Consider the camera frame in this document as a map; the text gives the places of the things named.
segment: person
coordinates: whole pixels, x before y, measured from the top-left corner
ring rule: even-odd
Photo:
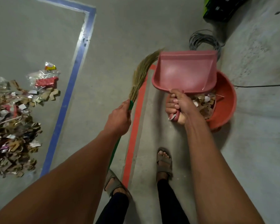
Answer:
[[[196,106],[179,90],[170,92],[166,112],[180,109],[184,118],[199,223],[264,223],[216,148]],[[116,175],[107,170],[116,141],[130,127],[129,104],[129,100],[123,102],[109,115],[103,131],[93,141],[3,207],[0,224],[92,223],[103,189],[111,199],[96,223],[123,223],[131,195]],[[157,153],[157,167],[162,222],[189,223],[168,184],[172,157],[164,148]]]

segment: forearm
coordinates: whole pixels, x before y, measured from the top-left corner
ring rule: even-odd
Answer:
[[[92,222],[118,138],[100,132],[5,206],[0,211],[0,223],[14,219],[19,223]]]
[[[204,118],[187,117],[185,128],[198,219],[201,223],[263,223],[261,216],[217,149]]]

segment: coiled wire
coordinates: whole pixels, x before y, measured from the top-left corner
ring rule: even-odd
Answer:
[[[207,43],[213,46],[214,50],[216,50],[218,52],[218,58],[217,61],[220,59],[221,57],[221,49],[222,46],[220,45],[220,43],[218,42],[218,40],[209,34],[202,34],[200,33],[201,31],[208,31],[208,32],[212,32],[211,30],[205,29],[205,30],[198,30],[196,32],[194,32],[189,40],[189,48],[190,50],[197,50],[198,47],[202,44],[202,43]]]

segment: straw bristles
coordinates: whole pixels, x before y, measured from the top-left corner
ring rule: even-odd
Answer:
[[[137,70],[134,71],[133,87],[129,95],[129,99],[132,102],[135,102],[138,95],[138,91],[144,83],[147,71],[149,70],[150,66],[158,59],[161,51],[163,51],[163,49],[159,49],[145,57],[145,59],[142,60],[141,63],[138,65]]]

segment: green broom handle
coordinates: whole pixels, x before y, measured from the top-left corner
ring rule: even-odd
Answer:
[[[133,106],[134,106],[133,101],[130,101],[129,110],[131,110],[131,109],[133,108]],[[114,158],[114,155],[115,155],[115,152],[116,152],[116,149],[117,149],[117,146],[118,146],[118,144],[119,144],[120,139],[121,139],[121,137],[118,139],[118,141],[117,141],[116,144],[115,144],[115,147],[114,147],[113,152],[112,152],[112,155],[111,155],[111,159],[110,159],[110,163],[109,163],[108,169],[109,169],[110,166],[111,166],[111,163],[112,163],[112,161],[113,161],[113,158]]]

